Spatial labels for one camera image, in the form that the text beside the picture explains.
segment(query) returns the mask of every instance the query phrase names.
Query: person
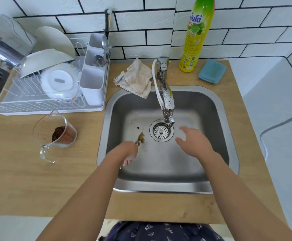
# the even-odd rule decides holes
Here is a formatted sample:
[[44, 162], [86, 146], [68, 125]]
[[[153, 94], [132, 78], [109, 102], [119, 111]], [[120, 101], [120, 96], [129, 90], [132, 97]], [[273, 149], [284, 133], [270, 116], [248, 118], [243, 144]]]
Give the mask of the person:
[[[236, 241], [290, 240], [292, 230], [274, 215], [228, 167], [198, 129], [180, 127], [186, 140], [176, 143], [203, 166], [223, 218]], [[122, 142], [108, 152], [102, 163], [51, 220], [37, 241], [95, 241], [101, 230], [118, 171], [138, 146]], [[206, 224], [146, 223], [120, 221], [105, 240], [115, 241], [212, 241], [223, 240]]]

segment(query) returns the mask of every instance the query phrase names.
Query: dish cloth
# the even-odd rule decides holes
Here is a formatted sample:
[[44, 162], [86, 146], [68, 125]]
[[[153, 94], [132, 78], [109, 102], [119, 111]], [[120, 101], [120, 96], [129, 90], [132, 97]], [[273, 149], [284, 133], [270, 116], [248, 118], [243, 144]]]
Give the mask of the dish cloth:
[[198, 77], [207, 82], [217, 84], [221, 80], [225, 69], [226, 66], [224, 64], [217, 63], [216, 61], [210, 59], [206, 62], [198, 74]]
[[143, 64], [141, 60], [136, 60], [127, 69], [114, 79], [115, 85], [146, 99], [151, 91], [152, 70]]

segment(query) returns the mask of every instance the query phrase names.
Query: glass measuring cup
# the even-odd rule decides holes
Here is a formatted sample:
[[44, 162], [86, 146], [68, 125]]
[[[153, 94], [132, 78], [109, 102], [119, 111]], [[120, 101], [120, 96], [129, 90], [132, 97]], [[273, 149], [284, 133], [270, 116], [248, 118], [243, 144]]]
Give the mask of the glass measuring cup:
[[55, 163], [56, 161], [46, 158], [49, 147], [65, 148], [72, 145], [77, 138], [77, 131], [64, 116], [53, 111], [36, 123], [32, 135], [41, 145], [40, 157]]

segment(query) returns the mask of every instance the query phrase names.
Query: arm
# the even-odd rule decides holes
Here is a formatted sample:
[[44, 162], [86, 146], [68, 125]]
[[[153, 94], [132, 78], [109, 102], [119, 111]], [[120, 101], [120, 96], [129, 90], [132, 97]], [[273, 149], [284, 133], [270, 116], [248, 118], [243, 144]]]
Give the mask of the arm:
[[202, 164], [235, 240], [292, 240], [292, 230], [253, 194], [199, 130], [180, 129], [186, 134], [186, 141], [176, 138], [176, 142]]
[[96, 240], [103, 224], [118, 171], [138, 147], [126, 141], [110, 151], [64, 207], [50, 221], [37, 241]]

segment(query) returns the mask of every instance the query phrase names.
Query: hand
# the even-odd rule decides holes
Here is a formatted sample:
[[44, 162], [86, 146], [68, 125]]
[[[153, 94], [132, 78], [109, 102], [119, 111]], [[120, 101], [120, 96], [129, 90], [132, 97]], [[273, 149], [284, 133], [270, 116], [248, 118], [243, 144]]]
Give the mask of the hand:
[[127, 166], [137, 156], [138, 146], [133, 141], [124, 141], [119, 146], [115, 147], [109, 153], [113, 153], [116, 158], [120, 156], [120, 165]]
[[214, 153], [210, 141], [200, 130], [187, 126], [181, 126], [179, 129], [185, 133], [186, 140], [184, 141], [177, 137], [175, 141], [186, 154], [196, 157], [199, 161], [203, 161]]

